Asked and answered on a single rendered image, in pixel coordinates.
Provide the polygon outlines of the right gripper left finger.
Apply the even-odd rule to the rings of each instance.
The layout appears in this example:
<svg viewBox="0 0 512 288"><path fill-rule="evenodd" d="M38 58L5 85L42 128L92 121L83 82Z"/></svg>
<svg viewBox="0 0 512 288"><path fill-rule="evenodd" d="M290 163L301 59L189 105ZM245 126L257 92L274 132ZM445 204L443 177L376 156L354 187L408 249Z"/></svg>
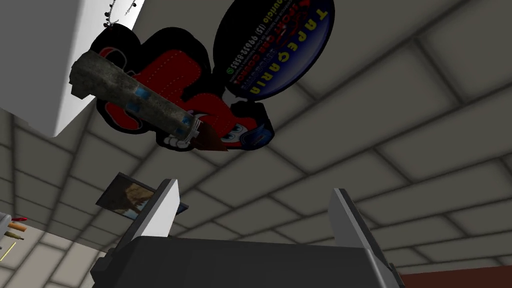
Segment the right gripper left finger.
<svg viewBox="0 0 512 288"><path fill-rule="evenodd" d="M114 248L118 252L133 239L141 236L167 237L180 205L176 179L165 179L148 200L142 212L126 230Z"/></svg>

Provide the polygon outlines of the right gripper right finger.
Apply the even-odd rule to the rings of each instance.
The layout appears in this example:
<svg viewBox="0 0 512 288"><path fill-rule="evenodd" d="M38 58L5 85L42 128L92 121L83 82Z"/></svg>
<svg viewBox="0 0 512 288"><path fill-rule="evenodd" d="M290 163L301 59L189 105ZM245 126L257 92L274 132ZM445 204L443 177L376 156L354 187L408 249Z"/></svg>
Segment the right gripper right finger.
<svg viewBox="0 0 512 288"><path fill-rule="evenodd" d="M354 202L344 189L335 188L328 205L328 217L339 247L363 249L378 280L398 280L399 274L389 263L362 218Z"/></svg>

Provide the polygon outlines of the framed landscape picture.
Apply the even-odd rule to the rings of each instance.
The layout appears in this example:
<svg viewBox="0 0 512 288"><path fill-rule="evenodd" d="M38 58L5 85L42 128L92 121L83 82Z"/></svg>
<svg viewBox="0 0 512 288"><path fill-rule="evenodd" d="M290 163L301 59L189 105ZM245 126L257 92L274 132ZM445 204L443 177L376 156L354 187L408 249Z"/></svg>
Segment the framed landscape picture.
<svg viewBox="0 0 512 288"><path fill-rule="evenodd" d="M135 220L157 188L150 187L120 172L95 202L95 205Z"/></svg>

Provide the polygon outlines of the grey cylindrical bottle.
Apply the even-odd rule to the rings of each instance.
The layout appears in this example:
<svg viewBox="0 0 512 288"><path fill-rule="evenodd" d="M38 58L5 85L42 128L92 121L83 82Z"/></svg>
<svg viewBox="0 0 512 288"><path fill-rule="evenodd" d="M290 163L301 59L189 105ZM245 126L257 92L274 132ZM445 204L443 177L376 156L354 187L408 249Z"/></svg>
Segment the grey cylindrical bottle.
<svg viewBox="0 0 512 288"><path fill-rule="evenodd" d="M71 66L71 95L120 106L132 115L189 143L199 135L201 121L183 108L158 95L123 69L92 50L82 54Z"/></svg>

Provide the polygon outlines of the red and black cartoon sign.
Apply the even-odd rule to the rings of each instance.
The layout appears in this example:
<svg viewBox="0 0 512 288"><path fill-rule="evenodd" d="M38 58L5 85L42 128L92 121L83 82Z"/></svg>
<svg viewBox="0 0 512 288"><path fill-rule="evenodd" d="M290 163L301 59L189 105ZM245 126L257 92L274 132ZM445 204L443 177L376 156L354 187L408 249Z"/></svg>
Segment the red and black cartoon sign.
<svg viewBox="0 0 512 288"><path fill-rule="evenodd" d="M313 66L335 13L334 0L234 0L212 56L185 29L162 28L141 42L118 23L106 24L91 49L211 125L228 150L253 151L275 136L263 100Z"/></svg>

